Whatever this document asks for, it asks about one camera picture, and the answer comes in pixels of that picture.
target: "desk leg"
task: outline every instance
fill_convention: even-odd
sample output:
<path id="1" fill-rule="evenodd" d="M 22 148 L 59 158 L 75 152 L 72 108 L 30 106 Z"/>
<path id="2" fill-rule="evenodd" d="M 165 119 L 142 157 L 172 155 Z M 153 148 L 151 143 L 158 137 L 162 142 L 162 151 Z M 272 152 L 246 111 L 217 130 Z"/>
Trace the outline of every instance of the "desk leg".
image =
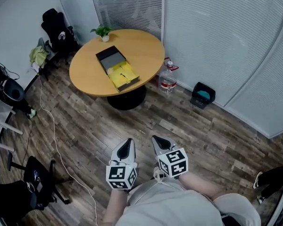
<path id="1" fill-rule="evenodd" d="M 7 145 L 4 145 L 4 144 L 1 144 L 1 143 L 0 143 L 0 147 L 3 148 L 3 149 L 9 150 L 9 151 L 11 151 L 11 152 L 14 152 L 14 151 L 15 151 L 14 148 L 12 148 L 12 147 L 10 147 L 10 146 L 7 146 Z"/>
<path id="2" fill-rule="evenodd" d="M 135 90 L 118 96 L 109 96 L 107 99 L 112 107 L 118 110 L 127 111 L 139 106 L 144 101 L 146 93 L 146 87 L 143 85 Z"/>
<path id="3" fill-rule="evenodd" d="M 17 128 L 11 126 L 11 125 L 8 125 L 8 124 L 5 123 L 5 122 L 0 121 L 0 125 L 1 125 L 3 128 L 10 129 L 10 130 L 12 130 L 12 131 L 14 131 L 14 132 L 16 132 L 16 133 L 18 133 L 18 134 L 20 134 L 20 135 L 23 135 L 23 131 L 21 131 L 21 130 L 19 130 L 19 129 L 17 129 Z"/>

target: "white wall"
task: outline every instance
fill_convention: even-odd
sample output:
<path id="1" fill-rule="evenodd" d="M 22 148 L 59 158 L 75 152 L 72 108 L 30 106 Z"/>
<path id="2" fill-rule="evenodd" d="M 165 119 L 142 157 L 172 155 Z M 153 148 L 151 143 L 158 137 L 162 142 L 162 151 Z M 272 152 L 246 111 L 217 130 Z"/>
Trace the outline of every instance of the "white wall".
<path id="1" fill-rule="evenodd" d="M 61 3 L 78 42 L 83 45 L 94 38 L 96 34 L 90 30 L 100 23 L 93 0 L 61 0 Z"/>
<path id="2" fill-rule="evenodd" d="M 48 39 L 41 28 L 42 14 L 50 8 L 64 12 L 60 0 L 0 0 L 0 63 L 20 75 L 25 88 L 36 75 L 29 53 L 38 39 Z"/>

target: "person's arm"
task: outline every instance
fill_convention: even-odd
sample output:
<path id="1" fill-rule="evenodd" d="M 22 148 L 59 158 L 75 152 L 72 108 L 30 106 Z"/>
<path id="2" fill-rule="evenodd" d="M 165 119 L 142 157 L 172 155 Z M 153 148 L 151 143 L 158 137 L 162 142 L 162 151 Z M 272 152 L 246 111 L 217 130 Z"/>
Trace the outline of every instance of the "person's arm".
<path id="1" fill-rule="evenodd" d="M 183 173 L 178 180 L 186 189 L 204 194 L 212 201 L 225 194 L 216 185 L 196 176 L 190 171 Z"/>
<path id="2" fill-rule="evenodd" d="M 101 226 L 113 226 L 117 223 L 127 206 L 127 197 L 128 193 L 123 190 L 112 190 Z"/>

